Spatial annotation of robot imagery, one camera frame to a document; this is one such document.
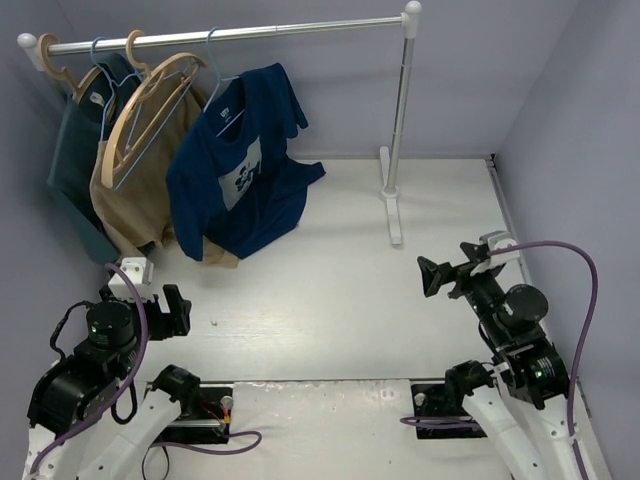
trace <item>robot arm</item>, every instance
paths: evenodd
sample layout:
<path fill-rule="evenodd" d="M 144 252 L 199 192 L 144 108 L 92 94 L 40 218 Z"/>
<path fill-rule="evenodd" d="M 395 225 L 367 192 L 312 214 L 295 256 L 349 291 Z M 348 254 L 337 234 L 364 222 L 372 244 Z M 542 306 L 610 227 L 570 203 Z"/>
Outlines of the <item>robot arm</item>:
<path fill-rule="evenodd" d="M 448 396 L 480 424 L 516 480 L 583 480 L 573 453 L 574 440 L 566 425 L 569 376 L 565 365 L 539 322 L 548 312 L 545 296 L 530 285 L 516 285 L 505 293 L 496 281 L 513 254 L 489 255 L 515 245 L 506 232 L 481 238 L 478 245 L 460 245 L 469 261 L 451 266 L 418 258 L 426 297 L 454 283 L 449 298 L 465 297 L 479 319 L 479 332 L 493 353 L 496 372 L 506 388 L 503 395 L 518 408 L 535 441 L 529 440 L 508 410 L 493 379 L 478 362 L 447 371 Z M 597 476 L 582 442 L 585 469 Z"/>
<path fill-rule="evenodd" d="M 116 435 L 77 480 L 119 480 L 140 465 L 149 446 L 199 397 L 200 379 L 173 365 L 165 368 L 145 396 L 138 414 Z"/>
<path fill-rule="evenodd" d="M 129 258 L 123 260 L 121 268 L 127 272 L 143 299 L 150 340 L 163 340 L 189 332 L 191 302 L 182 298 L 178 287 L 163 287 L 170 310 L 165 313 L 160 309 L 158 296 L 150 291 L 153 269 L 151 262 L 146 258 Z M 119 380 L 129 374 L 136 361 L 140 342 L 140 319 L 137 318 L 136 309 L 132 308 L 133 298 L 130 295 L 118 277 L 112 278 L 100 290 L 102 301 L 87 304 L 87 338 L 74 348 L 73 354 L 65 356 L 61 352 L 62 358 L 36 385 L 29 404 L 31 428 L 24 479 L 68 480 L 78 477 L 85 447 L 95 433 L 97 423 L 53 449 L 39 465 L 35 465 L 36 458 L 55 439 L 83 419 L 102 411 L 115 394 Z M 185 393 L 174 392 L 175 388 L 167 384 L 171 378 L 167 373 L 170 370 L 174 373 L 184 372 L 177 367 L 167 367 L 163 371 L 157 380 L 160 383 L 145 399 L 147 410 L 144 410 L 145 406 L 141 406 L 138 415 L 132 415 L 131 419 L 123 421 L 117 418 L 112 407 L 111 414 L 114 418 L 120 423 L 128 423 L 114 440 L 116 443 L 107 450 L 109 455 L 113 455 L 109 452 L 115 451 L 118 454 L 108 461 L 96 464 L 98 473 L 92 471 L 85 478 L 102 478 L 99 475 L 111 475 L 111 471 L 115 473 L 104 478 L 124 478 L 126 475 L 121 474 L 123 468 L 144 456 L 149 444 L 156 438 L 154 433 L 157 435 L 161 432 L 167 423 L 187 408 Z M 192 375 L 188 377 L 189 375 L 184 372 L 183 384 L 193 387 L 193 381 L 186 382 L 187 378 L 192 378 L 196 380 L 197 387 L 199 380 Z M 127 445 L 131 447 L 130 451 L 123 450 Z"/>
<path fill-rule="evenodd" d="M 140 465 L 149 446 L 171 422 L 188 413 L 200 397 L 200 379 L 173 365 L 165 368 L 153 383 L 138 408 L 137 415 L 111 441 L 104 452 L 80 471 L 85 448 L 97 431 L 94 424 L 55 449 L 47 456 L 39 475 L 29 475 L 27 462 L 24 477 L 28 480 L 120 480 L 134 466 Z M 38 425 L 29 436 L 32 450 L 41 450 L 54 435 Z"/>

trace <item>tan garment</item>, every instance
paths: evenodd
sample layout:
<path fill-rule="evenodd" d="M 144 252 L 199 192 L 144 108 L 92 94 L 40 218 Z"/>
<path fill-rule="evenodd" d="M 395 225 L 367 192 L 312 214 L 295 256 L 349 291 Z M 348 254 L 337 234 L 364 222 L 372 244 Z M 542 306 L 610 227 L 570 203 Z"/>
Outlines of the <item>tan garment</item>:
<path fill-rule="evenodd" d="M 138 138 L 139 131 L 149 125 L 154 115 L 178 87 L 181 78 L 181 75 L 174 75 L 165 79 L 154 95 L 142 103 L 132 143 Z M 151 242 L 161 248 L 175 240 L 165 177 L 189 127 L 202 111 L 202 96 L 199 93 L 194 95 L 192 90 L 193 87 L 185 94 L 135 166 L 125 168 L 130 172 L 118 190 L 102 185 L 102 159 L 107 142 L 101 142 L 99 145 L 96 165 L 89 184 L 91 202 L 107 235 L 123 256 L 140 256 L 138 248 Z M 123 133 L 118 141 L 124 144 L 128 136 L 128 132 Z M 237 266 L 238 258 L 235 255 L 206 238 L 203 238 L 203 243 L 205 256 L 202 263 L 215 263 L 230 268 Z"/>

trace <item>white table surface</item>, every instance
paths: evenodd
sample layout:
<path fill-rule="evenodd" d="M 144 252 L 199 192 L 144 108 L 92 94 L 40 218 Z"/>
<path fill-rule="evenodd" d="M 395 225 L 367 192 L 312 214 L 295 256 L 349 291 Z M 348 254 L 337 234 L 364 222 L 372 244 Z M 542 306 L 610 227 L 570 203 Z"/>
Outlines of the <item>white table surface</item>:
<path fill-rule="evenodd" d="M 260 430 L 257 449 L 214 457 L 172 448 L 168 479 L 510 479 L 487 439 L 417 440 L 399 423 L 412 412 L 409 381 L 376 380 L 438 378 L 489 358 L 466 302 L 447 299 L 448 289 L 425 299 L 416 265 L 419 255 L 462 262 L 461 241 L 505 228 L 485 162 L 402 160 L 401 249 L 389 243 L 378 162 L 323 163 L 299 228 L 237 270 L 197 265 L 178 248 L 153 257 L 158 292 L 175 283 L 193 301 L 192 330 L 152 342 L 138 381 L 169 363 L 206 381 L 280 381 L 234 386 L 232 431 Z M 522 281 L 516 265 L 499 279 L 503 288 Z M 610 478 L 580 399 L 576 410 L 598 478 Z M 86 458 L 119 429 L 105 416 Z M 153 451 L 148 478 L 162 478 L 165 465 Z M 128 480 L 140 479 L 136 467 Z"/>
<path fill-rule="evenodd" d="M 323 161 L 299 227 L 240 262 L 152 256 L 158 293 L 193 302 L 187 337 L 152 342 L 140 380 L 168 363 L 207 381 L 437 378 L 487 360 L 477 319 L 444 290 L 425 299 L 416 258 L 460 263 L 462 241 L 505 229 L 484 160 L 402 160 L 404 246 L 389 242 L 377 160 Z M 522 282 L 516 265 L 503 287 Z"/>
<path fill-rule="evenodd" d="M 487 439 L 418 440 L 399 419 L 411 413 L 406 380 L 236 384 L 233 431 L 264 439 L 242 455 L 214 457 L 171 448 L 168 480 L 508 480 Z M 254 437 L 232 439 L 218 450 Z M 146 472 L 161 479 L 166 460 L 150 453 Z M 140 480 L 136 468 L 128 480 Z"/>

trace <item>lavender wall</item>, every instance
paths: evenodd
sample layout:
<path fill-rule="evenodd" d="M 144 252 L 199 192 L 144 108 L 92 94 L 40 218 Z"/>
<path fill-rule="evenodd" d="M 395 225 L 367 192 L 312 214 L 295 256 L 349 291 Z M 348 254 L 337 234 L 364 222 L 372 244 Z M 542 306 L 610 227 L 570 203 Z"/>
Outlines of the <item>lavender wall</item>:
<path fill-rule="evenodd" d="M 73 37 L 53 0 L 3 3 L 0 15 L 0 466 L 21 478 L 33 387 L 53 362 L 49 335 L 66 308 L 93 298 L 98 268 L 88 263 L 45 190 L 60 105 L 16 45 L 23 31 Z M 63 344 L 86 332 L 72 318 Z"/>
<path fill-rule="evenodd" d="M 83 40 L 399 15 L 405 0 L 60 0 Z M 403 152 L 495 153 L 577 0 L 425 0 Z M 223 70 L 280 61 L 311 127 L 298 153 L 377 154 L 390 143 L 399 27 L 215 46 Z M 168 50 L 146 58 L 166 57 Z"/>
<path fill-rule="evenodd" d="M 600 298 L 581 369 L 614 478 L 638 478 L 640 397 L 640 2 L 581 0 L 500 150 L 498 171 L 521 240 L 591 252 Z M 527 255 L 549 295 L 548 326 L 571 358 L 589 276 L 571 254 Z"/>

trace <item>rack pole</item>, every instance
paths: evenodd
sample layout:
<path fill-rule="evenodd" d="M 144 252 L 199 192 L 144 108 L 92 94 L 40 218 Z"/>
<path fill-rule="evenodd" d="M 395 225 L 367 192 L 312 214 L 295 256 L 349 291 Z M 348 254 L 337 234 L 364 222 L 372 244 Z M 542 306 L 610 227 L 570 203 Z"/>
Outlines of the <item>rack pole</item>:
<path fill-rule="evenodd" d="M 382 196 L 387 204 L 387 217 L 389 220 L 389 234 L 392 245 L 402 244 L 402 229 L 400 227 L 400 214 L 398 211 L 398 164 L 400 163 L 400 144 L 402 143 L 402 130 L 404 128 L 404 116 L 407 109 L 409 94 L 409 78 L 411 77 L 411 63 L 413 61 L 413 46 L 418 33 L 420 12 L 422 5 L 418 1 L 407 4 L 402 14 L 402 26 L 405 29 L 404 47 L 402 51 L 402 64 L 400 66 L 400 82 L 398 84 L 398 97 L 396 100 L 396 116 L 393 124 L 393 139 L 391 141 L 391 154 L 387 147 L 380 148 L 380 162 L 382 165 Z"/>
<path fill-rule="evenodd" d="M 343 20 L 336 22 L 300 23 L 293 25 L 271 25 L 264 27 L 227 28 L 216 30 L 211 34 L 211 41 L 242 40 L 248 38 L 266 38 L 282 35 L 299 35 L 305 33 L 333 32 L 337 30 L 352 30 L 360 28 L 384 27 L 391 25 L 403 25 L 404 14 L 396 17 L 367 18 L 361 20 Z M 209 31 L 171 33 L 166 35 L 146 35 L 138 37 L 133 42 L 134 48 L 164 47 L 172 45 L 195 45 L 206 43 Z M 20 38 L 33 37 L 31 34 L 22 34 L 18 37 L 18 44 L 25 48 L 27 55 L 32 57 L 31 51 Z M 89 53 L 93 42 L 59 43 L 50 45 L 47 52 L 49 56 L 74 55 Z M 96 43 L 94 52 L 111 52 L 124 50 L 126 38 L 114 38 L 100 40 Z"/>

